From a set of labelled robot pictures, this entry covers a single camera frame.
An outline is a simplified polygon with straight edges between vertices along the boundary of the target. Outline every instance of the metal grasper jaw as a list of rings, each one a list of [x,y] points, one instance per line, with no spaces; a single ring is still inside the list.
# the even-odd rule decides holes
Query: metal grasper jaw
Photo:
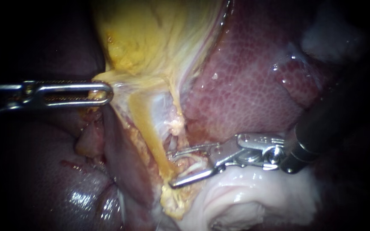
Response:
[[[169,184],[172,188],[184,187],[223,172],[227,166],[258,166],[263,170],[276,170],[286,157],[283,142],[280,136],[274,134],[241,133],[224,143],[197,145],[177,151],[173,156],[202,151],[209,158],[209,167],[194,174],[177,177]]]
[[[97,92],[97,97],[89,98],[89,92]],[[27,80],[17,84],[0,84],[0,113],[12,110],[98,107],[109,103],[112,97],[112,87],[104,82]]]

